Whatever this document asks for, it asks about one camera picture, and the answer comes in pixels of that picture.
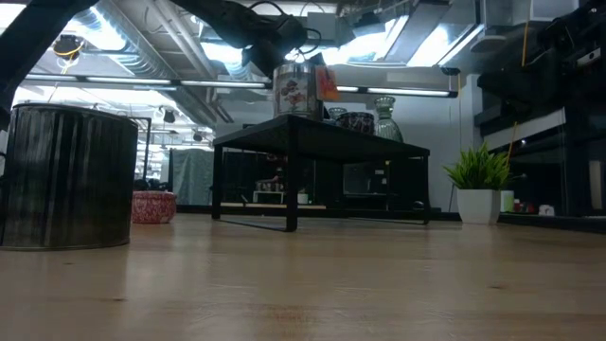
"ribbed metal cylinder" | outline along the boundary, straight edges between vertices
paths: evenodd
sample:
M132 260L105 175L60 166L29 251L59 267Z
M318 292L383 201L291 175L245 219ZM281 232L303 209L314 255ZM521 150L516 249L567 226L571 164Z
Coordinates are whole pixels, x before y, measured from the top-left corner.
M129 241L137 126L53 104L11 115L0 246L92 248Z

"red patterned basket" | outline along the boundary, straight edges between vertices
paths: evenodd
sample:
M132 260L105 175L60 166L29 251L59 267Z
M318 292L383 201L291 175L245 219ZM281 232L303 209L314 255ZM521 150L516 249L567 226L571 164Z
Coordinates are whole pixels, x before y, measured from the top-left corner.
M177 196L170 192L133 193L133 223L167 224L177 213Z

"yellow cable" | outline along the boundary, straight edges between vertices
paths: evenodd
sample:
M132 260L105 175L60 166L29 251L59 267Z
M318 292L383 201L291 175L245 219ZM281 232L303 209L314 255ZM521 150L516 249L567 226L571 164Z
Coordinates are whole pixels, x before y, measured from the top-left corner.
M461 73L458 73L458 147L463 151L463 87L461 84Z
M509 166L509 159L511 158L511 151L513 150L513 142L515 141L515 131L517 129L518 129L518 121L515 121L515 123L513 123L513 136L511 137L511 143L509 143L508 166Z
M530 25L530 12L532 11L532 1L530 2L530 8L528 9L528 19L526 19L526 25L524 27L524 45L522 46L522 67L526 66L526 50L528 49L528 27Z
M69 56L69 62L67 62L67 65L63 68L63 70L61 71L61 74L64 75L67 73L67 70L69 70L70 67L72 67L72 60L74 59L74 54L72 54L71 56Z

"glass vase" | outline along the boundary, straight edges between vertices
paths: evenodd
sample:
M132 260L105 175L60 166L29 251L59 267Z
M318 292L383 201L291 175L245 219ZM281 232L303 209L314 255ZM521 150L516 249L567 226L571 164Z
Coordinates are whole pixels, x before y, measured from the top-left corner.
M403 143L404 139L400 128L398 128L398 124L391 118L395 102L396 99L389 96L375 99L375 110L379 116L379 121L377 121L375 127L375 135Z
M341 114L344 114L347 111L348 111L348 109L346 109L346 108L330 108L329 109L330 119L337 120L337 118L339 118L339 116Z

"gray curtain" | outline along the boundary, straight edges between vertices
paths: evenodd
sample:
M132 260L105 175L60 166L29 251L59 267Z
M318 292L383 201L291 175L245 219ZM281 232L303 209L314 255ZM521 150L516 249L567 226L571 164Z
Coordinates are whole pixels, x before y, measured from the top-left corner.
M172 190L177 205L210 205L213 152L172 151Z

